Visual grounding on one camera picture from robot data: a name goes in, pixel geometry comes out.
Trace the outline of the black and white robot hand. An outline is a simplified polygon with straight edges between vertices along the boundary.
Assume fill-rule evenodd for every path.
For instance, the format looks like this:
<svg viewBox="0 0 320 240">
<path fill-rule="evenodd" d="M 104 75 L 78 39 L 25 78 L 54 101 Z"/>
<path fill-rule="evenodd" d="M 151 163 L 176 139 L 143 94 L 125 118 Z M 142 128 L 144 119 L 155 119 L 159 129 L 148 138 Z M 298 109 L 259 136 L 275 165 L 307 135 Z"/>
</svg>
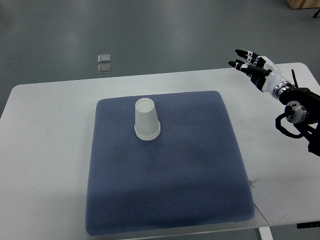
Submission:
<svg viewBox="0 0 320 240">
<path fill-rule="evenodd" d="M 273 98 L 278 99 L 281 89 L 293 86 L 268 57 L 249 50 L 236 49 L 235 52 L 244 60 L 236 59 L 229 61 L 228 64 L 246 74 L 259 91 L 269 93 Z"/>
</svg>

